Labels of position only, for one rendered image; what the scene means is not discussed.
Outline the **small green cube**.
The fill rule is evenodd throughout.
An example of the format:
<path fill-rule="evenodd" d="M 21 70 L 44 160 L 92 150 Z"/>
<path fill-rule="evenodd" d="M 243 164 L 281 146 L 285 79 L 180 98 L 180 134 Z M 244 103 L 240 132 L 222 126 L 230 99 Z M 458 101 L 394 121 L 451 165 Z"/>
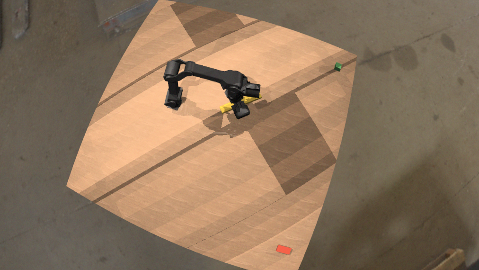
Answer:
<path fill-rule="evenodd" d="M 341 66 L 342 66 L 342 64 L 336 62 L 334 70 L 340 71 Z"/>

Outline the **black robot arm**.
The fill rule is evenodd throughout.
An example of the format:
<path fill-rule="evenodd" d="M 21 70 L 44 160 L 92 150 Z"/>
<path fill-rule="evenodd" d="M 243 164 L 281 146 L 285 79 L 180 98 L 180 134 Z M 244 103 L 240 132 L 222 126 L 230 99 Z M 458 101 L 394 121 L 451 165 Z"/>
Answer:
<path fill-rule="evenodd" d="M 186 66 L 184 71 L 178 73 L 181 64 L 185 64 Z M 243 98 L 243 96 L 259 98 L 260 96 L 261 85 L 250 83 L 248 78 L 239 71 L 221 71 L 196 64 L 193 61 L 185 62 L 181 59 L 175 59 L 167 63 L 163 76 L 169 85 L 164 105 L 170 109 L 178 110 L 182 104 L 181 96 L 183 91 L 183 88 L 178 86 L 178 81 L 192 75 L 218 82 L 223 86 L 223 89 L 227 89 L 228 94 L 233 97 L 237 97 L 240 94 L 242 94 L 241 98 Z"/>

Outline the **red flat bar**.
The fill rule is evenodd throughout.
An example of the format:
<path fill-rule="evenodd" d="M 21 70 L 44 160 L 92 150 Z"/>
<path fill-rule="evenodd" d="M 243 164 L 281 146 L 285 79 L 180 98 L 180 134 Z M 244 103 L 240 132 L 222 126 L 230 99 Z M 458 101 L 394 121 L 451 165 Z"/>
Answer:
<path fill-rule="evenodd" d="M 276 251 L 282 252 L 282 253 L 285 253 L 285 254 L 290 254 L 291 248 L 286 247 L 286 246 L 284 247 L 284 246 L 278 245 Z"/>

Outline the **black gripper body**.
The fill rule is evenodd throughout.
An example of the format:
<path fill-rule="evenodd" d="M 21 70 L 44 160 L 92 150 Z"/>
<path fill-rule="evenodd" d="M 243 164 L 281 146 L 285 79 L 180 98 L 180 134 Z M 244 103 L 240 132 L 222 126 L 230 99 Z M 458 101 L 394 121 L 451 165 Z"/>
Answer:
<path fill-rule="evenodd" d="M 234 106 L 235 106 L 234 114 L 235 114 L 237 119 L 243 118 L 243 117 L 250 114 L 250 110 L 249 110 L 248 106 L 245 105 L 243 101 L 241 101 L 243 99 L 243 98 L 241 98 L 242 94 L 240 94 L 237 97 L 233 97 L 233 96 L 230 96 L 228 94 L 227 89 L 226 89 L 226 94 L 228 96 L 228 99 L 229 99 L 230 103 L 231 104 L 233 103 Z"/>

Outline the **yellow bar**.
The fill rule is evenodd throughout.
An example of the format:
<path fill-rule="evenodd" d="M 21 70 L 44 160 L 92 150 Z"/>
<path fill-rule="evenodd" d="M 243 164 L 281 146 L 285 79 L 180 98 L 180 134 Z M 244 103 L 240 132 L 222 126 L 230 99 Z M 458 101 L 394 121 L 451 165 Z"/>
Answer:
<path fill-rule="evenodd" d="M 262 98 L 261 95 L 259 96 L 259 98 L 254 98 L 254 97 L 250 97 L 250 96 L 244 96 L 241 101 L 244 101 L 244 103 L 245 103 L 245 105 L 246 105 L 246 104 L 249 104 L 249 103 L 251 103 L 251 102 L 254 102 L 254 101 L 258 100 L 258 99 L 261 99 L 261 98 Z M 234 105 L 234 104 L 233 104 L 233 103 L 232 103 L 232 104 L 231 104 L 231 103 L 227 103 L 227 104 L 225 104 L 225 105 L 220 106 L 219 109 L 221 110 L 221 112 L 222 112 L 222 114 L 223 114 L 223 113 L 226 113 L 226 112 L 228 112 L 228 111 L 231 111 L 231 110 L 232 110 L 232 108 L 231 108 L 232 105 Z"/>

